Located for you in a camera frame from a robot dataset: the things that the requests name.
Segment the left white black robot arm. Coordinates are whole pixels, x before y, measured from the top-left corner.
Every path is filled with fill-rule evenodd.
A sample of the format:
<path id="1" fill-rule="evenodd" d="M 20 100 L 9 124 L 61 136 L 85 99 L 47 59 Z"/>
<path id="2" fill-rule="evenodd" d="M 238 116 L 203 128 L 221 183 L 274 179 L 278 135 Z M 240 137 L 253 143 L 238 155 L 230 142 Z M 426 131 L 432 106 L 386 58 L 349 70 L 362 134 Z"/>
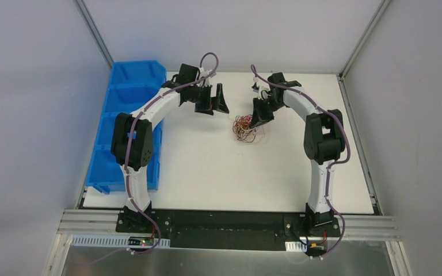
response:
<path id="1" fill-rule="evenodd" d="M 153 218 L 147 213 L 151 204 L 147 168 L 154 153 L 154 128 L 186 102 L 194 103 L 196 112 L 228 113 L 222 85 L 217 86 L 215 95 L 211 94 L 213 86 L 209 80 L 215 74 L 215 68 L 205 70 L 182 64 L 179 72 L 164 82 L 145 105 L 129 114 L 116 116 L 110 151 L 123 172 L 127 193 L 125 211 L 133 213 L 130 224 L 138 232 L 147 232 L 153 224 Z"/>

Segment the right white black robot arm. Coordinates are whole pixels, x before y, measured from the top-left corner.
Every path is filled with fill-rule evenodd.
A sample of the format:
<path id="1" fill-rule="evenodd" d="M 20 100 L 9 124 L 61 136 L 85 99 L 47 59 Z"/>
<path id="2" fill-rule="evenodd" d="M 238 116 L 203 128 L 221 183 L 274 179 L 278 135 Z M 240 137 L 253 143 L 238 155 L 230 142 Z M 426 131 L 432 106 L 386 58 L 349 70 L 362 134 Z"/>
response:
<path id="1" fill-rule="evenodd" d="M 304 121 L 303 149 L 311 162 L 311 188 L 306 203 L 304 230 L 313 236 L 326 229 L 334 219 L 332 183 L 334 167 L 341 154 L 349 149 L 338 109 L 320 107 L 296 81 L 287 81 L 283 73 L 273 73 L 263 85 L 258 75 L 253 78 L 253 114 L 249 128 L 257 128 L 274 120 L 275 111 L 291 108 Z"/>

